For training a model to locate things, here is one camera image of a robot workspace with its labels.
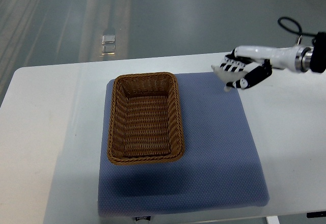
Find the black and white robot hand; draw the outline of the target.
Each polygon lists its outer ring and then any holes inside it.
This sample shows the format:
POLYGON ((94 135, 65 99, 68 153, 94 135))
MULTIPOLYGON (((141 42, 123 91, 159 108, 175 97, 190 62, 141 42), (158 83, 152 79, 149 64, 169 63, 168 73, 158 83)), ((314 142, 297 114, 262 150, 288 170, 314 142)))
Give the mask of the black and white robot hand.
POLYGON ((287 48, 239 46, 225 55, 217 66, 225 71, 248 71, 244 78, 233 84, 233 89, 245 90, 270 77, 274 69, 304 73, 301 61, 307 51, 308 56, 311 55, 311 49, 302 45, 287 48))

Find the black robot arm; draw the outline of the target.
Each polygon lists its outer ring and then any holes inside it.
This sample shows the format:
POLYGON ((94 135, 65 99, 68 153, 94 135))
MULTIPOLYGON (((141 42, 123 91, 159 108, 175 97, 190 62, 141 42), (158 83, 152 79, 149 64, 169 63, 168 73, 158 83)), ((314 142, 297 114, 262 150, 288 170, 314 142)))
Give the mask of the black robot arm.
POLYGON ((304 72, 309 69, 315 73, 325 72, 325 32, 318 32, 312 39, 313 49, 304 54, 301 61, 301 67, 304 72))

